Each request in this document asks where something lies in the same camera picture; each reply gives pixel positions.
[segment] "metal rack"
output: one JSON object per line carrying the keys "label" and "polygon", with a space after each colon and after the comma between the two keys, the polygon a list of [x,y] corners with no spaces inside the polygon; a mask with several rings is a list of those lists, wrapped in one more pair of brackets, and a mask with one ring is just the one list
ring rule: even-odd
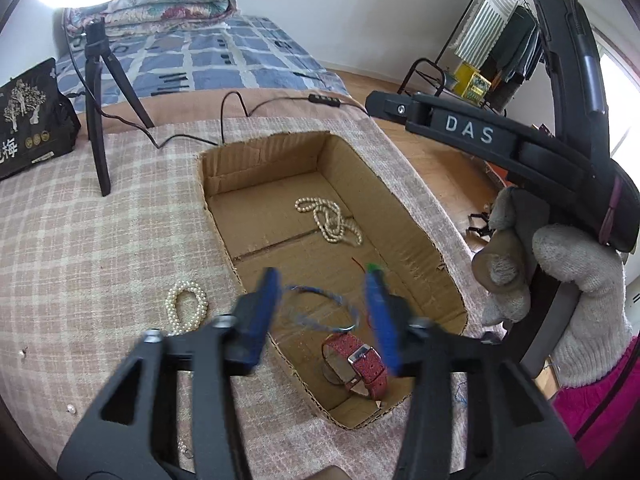
{"label": "metal rack", "polygon": [[[414,61],[414,63],[411,65],[411,68],[409,69],[409,72],[406,73],[406,76],[404,77],[404,80],[402,81],[402,84],[398,88],[398,92],[397,92],[398,94],[405,93],[407,95],[410,95],[409,92],[406,91],[406,86],[409,83],[409,79],[411,79],[411,77],[414,75],[414,73],[419,75],[422,79],[424,79],[427,83],[429,83],[431,86],[433,86],[436,89],[436,92],[434,94],[436,97],[439,97],[445,91],[445,86],[444,86],[445,74],[444,74],[444,70],[440,67],[439,62],[442,59],[442,56],[444,56],[444,53],[447,51],[449,45],[451,44],[451,41],[453,40],[453,37],[456,35],[458,29],[460,28],[460,25],[462,24],[463,20],[465,19],[466,14],[468,13],[469,9],[474,4],[474,1],[475,0],[469,0],[469,3],[466,5],[465,10],[462,12],[462,15],[460,16],[460,19],[458,20],[458,22],[456,23],[456,26],[451,31],[451,34],[447,38],[447,41],[442,46],[442,49],[441,49],[440,53],[438,54],[438,56],[436,57],[436,59],[435,60],[431,60],[428,57],[421,57],[421,58],[416,59]],[[439,80],[437,77],[428,75],[428,74],[422,72],[421,70],[418,70],[418,67],[422,63],[426,63],[426,64],[430,65],[431,67],[433,67],[434,69],[436,69],[440,73],[441,79]]]}

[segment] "wooden floor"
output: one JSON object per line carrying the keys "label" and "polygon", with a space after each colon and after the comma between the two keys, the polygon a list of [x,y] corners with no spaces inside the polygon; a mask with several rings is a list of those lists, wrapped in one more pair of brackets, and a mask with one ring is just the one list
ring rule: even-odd
{"label": "wooden floor", "polygon": [[[352,97],[361,103],[373,90],[396,92],[398,89],[398,85],[379,79],[336,73]],[[469,246],[473,250],[481,248],[477,237],[466,235],[466,228],[469,227],[468,215],[483,211],[484,206],[495,199],[497,191],[488,177],[456,149],[410,134],[400,124],[376,122],[420,174]]]}

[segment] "wristwatch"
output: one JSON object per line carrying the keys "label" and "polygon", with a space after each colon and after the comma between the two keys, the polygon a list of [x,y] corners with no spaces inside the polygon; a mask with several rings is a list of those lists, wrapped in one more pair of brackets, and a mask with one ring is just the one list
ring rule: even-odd
{"label": "wristwatch", "polygon": [[380,355],[352,333],[331,334],[322,343],[322,358],[348,391],[372,400],[385,395],[386,367]]}

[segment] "red watch strap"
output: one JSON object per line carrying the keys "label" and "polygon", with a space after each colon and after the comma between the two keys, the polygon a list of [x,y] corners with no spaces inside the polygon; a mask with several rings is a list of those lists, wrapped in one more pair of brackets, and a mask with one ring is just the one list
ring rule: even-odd
{"label": "red watch strap", "polygon": [[[371,399],[380,400],[384,396],[386,393],[386,367],[373,348],[365,345],[361,339],[350,332],[332,334],[322,343],[322,346],[325,345],[331,347],[346,360],[353,356],[350,365],[361,378]],[[357,382],[359,381],[348,383],[347,388],[351,389]]]}

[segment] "tripod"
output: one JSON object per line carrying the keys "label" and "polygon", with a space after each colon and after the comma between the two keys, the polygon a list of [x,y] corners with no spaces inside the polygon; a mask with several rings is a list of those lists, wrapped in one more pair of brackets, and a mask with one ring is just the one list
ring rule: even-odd
{"label": "tripod", "polygon": [[104,30],[104,18],[90,22],[85,27],[85,32],[86,46],[84,47],[84,56],[86,57],[86,62],[84,64],[84,75],[87,87],[91,89],[91,93],[87,92],[85,95],[86,129],[89,133],[91,149],[94,152],[95,171],[98,174],[100,191],[102,196],[107,196],[111,192],[111,180],[109,178],[107,159],[104,156],[102,117],[95,105],[97,102],[99,106],[102,106],[102,86],[100,84],[102,63],[100,58],[104,61],[107,69],[113,75],[116,85],[120,88],[145,127],[153,128],[154,124],[146,113],[140,99],[138,99],[129,79],[127,79],[127,75],[124,73],[118,58],[114,56],[109,48],[109,40]]}

